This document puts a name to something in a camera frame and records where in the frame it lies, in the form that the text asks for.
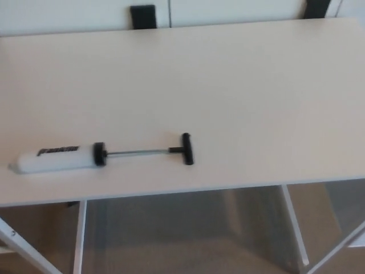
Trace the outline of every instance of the floor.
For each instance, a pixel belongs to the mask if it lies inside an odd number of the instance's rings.
[[[340,236],[326,189],[289,190],[310,261],[319,260]],[[277,195],[268,187],[91,201],[83,273],[296,273],[302,265]],[[63,273],[71,273],[77,214],[65,204],[0,209]],[[364,256],[345,248],[317,273],[363,273]],[[16,254],[0,255],[0,274],[15,273],[39,272]]]

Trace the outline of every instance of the white cabinet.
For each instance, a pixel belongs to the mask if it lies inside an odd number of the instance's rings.
[[[0,35],[130,29],[130,5],[146,4],[168,27],[167,0],[0,0]]]

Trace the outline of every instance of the table top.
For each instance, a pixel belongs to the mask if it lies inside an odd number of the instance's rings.
[[[365,178],[365,36],[317,19],[0,38],[0,206]],[[180,155],[17,175],[42,147]]]

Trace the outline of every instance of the black pump cap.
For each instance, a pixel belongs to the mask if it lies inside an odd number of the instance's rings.
[[[92,146],[92,154],[96,166],[104,167],[107,164],[107,152],[104,142],[94,143]]]
[[[190,142],[190,134],[184,133],[181,136],[182,147],[170,147],[169,153],[181,153],[184,158],[184,163],[188,166],[194,164],[193,148]]]

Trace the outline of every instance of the white wall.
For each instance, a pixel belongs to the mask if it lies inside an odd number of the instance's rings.
[[[306,0],[171,0],[172,26],[299,18]]]
[[[156,5],[158,27],[169,27],[169,1],[173,27],[295,19],[306,6],[306,0],[0,0],[0,35],[130,29],[129,6],[144,4]],[[327,17],[365,18],[365,0],[343,0],[339,10],[340,3],[331,1]]]
[[[357,17],[365,27],[365,0],[343,0],[338,17]]]
[[[130,29],[130,5],[156,5],[169,26],[168,0],[0,0],[0,35]]]

